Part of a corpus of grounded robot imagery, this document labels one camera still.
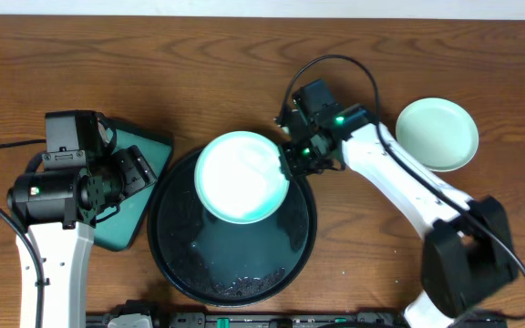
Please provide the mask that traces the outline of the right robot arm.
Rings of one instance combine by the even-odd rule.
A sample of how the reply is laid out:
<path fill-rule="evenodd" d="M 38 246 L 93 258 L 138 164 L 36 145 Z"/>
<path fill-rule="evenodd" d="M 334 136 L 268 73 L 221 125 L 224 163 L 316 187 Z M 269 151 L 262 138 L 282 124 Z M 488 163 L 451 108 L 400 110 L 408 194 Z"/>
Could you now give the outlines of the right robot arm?
<path fill-rule="evenodd" d="M 497 200 L 474 200 L 448 185 L 360 105 L 298 101 L 283 105 L 275 122 L 291 138 L 280 147 L 289 177 L 317 174 L 339 160 L 377 187 L 423 240 L 423 290 L 402 313 L 407 326 L 453 327 L 469 317 L 500 317 L 477 306 L 514 282 L 522 269 Z"/>

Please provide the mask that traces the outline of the teal plate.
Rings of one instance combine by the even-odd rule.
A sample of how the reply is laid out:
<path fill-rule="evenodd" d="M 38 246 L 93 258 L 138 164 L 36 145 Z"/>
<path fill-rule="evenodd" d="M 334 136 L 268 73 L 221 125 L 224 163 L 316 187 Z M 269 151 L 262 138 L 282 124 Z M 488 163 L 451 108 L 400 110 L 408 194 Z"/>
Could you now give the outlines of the teal plate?
<path fill-rule="evenodd" d="M 276 143 L 250 131 L 233 131 L 201 151 L 193 173 L 204 208 L 232 224 L 252 224 L 273 215 L 287 197 Z"/>
<path fill-rule="evenodd" d="M 402 110 L 396 121 L 396 140 L 428 169 L 449 172 L 473 160 L 479 131 L 473 117 L 459 104 L 426 97 Z"/>

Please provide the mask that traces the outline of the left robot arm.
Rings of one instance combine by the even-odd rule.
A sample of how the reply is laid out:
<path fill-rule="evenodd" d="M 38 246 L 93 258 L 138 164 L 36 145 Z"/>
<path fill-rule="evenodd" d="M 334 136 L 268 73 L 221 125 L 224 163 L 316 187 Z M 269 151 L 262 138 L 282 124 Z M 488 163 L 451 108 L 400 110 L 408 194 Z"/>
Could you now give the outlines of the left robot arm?
<path fill-rule="evenodd" d="M 93 246 L 133 242 L 170 147 L 49 144 L 41 172 L 20 176 L 9 205 L 20 233 L 23 327 L 83 327 Z"/>

